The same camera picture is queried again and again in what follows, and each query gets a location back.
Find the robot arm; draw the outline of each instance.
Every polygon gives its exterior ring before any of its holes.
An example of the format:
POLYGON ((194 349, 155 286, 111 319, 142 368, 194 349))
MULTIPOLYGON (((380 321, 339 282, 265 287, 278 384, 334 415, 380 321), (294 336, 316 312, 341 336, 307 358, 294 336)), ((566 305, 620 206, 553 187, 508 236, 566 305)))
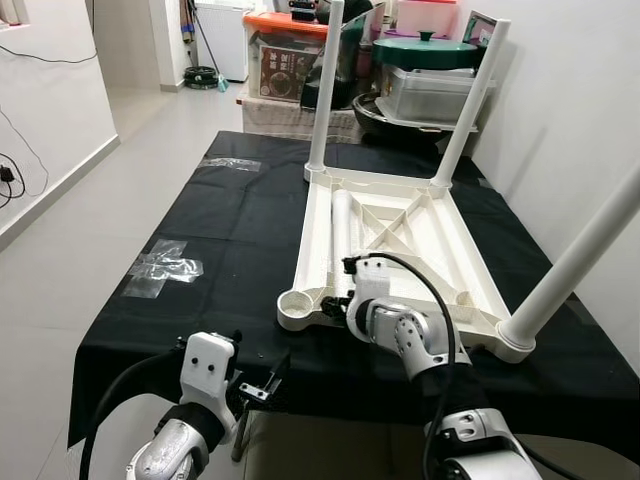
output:
POLYGON ((447 384, 449 344, 441 311, 419 312, 389 297, 389 274, 381 258, 345 259, 355 292, 346 312, 349 330, 402 359, 421 393, 425 433, 433 427, 435 478, 447 480, 541 480, 502 414, 490 407, 457 329, 453 380, 440 425, 432 425, 447 384))

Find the plastic storage container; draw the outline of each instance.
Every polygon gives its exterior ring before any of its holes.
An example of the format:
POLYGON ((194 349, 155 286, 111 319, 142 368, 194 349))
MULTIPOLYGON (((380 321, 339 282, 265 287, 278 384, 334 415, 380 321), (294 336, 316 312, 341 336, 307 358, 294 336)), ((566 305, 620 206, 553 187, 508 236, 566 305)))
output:
POLYGON ((398 0, 396 30, 403 35, 427 30, 434 37, 451 37, 457 8, 456 0, 398 0))
MULTIPOLYGON (((376 105, 392 121, 455 123, 473 80, 471 71, 405 72, 384 66, 382 96, 376 100, 376 105)), ((495 88, 496 82, 491 80, 485 99, 495 88)))
POLYGON ((244 17, 249 50, 249 95, 298 102, 307 73, 324 46, 328 27, 294 22, 288 13, 244 17))

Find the wall baseboard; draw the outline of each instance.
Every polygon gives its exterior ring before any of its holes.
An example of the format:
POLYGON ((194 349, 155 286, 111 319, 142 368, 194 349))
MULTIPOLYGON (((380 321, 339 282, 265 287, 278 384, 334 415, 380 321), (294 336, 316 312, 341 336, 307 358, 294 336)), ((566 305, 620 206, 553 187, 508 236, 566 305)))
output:
POLYGON ((82 178, 120 145, 120 137, 114 135, 80 165, 61 178, 49 191, 23 210, 12 223, 0 228, 0 252, 7 248, 29 225, 35 222, 51 205, 67 193, 82 178))
POLYGON ((180 80, 178 85, 165 85, 164 83, 160 84, 161 92, 169 92, 169 93, 178 93, 184 87, 184 79, 180 80))

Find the clear tape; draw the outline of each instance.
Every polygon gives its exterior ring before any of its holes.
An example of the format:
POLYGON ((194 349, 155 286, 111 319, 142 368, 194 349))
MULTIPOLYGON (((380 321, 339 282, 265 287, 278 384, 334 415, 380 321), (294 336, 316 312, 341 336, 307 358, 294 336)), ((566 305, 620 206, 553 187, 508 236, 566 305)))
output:
POLYGON ((148 254, 141 253, 127 272, 133 275, 122 296, 157 298, 167 280, 193 283, 204 273, 200 260, 181 258, 187 242, 158 240, 148 254))
POLYGON ((234 170, 245 170, 247 172, 258 172, 262 163, 243 158, 207 158, 204 157, 198 168, 202 167, 227 167, 234 170))

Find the white wall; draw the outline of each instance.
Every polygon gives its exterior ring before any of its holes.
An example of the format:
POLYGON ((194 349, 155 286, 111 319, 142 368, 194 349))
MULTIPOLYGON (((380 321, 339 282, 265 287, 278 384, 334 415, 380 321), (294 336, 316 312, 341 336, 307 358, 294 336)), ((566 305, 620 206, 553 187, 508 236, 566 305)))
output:
MULTIPOLYGON (((30 25, 0 31, 0 45, 49 59, 95 52, 83 0, 25 5, 30 25)), ((116 136, 97 60, 50 64, 0 51, 0 105, 49 170, 48 192, 116 136)), ((42 189, 45 173, 2 117, 0 152, 19 164, 29 191, 42 189)), ((24 196, 0 209, 0 235, 37 200, 24 196)))
POLYGON ((182 41, 180 5, 177 0, 149 0, 153 36, 158 58, 160 83, 166 86, 182 84, 184 69, 191 66, 182 41))
MULTIPOLYGON (((638 0, 459 0, 513 21, 473 159, 552 261, 640 161, 638 0)), ((640 218, 576 293, 640 372, 640 218)))
POLYGON ((149 2, 86 0, 86 4, 89 14, 95 9, 94 38, 107 87, 158 89, 149 2))

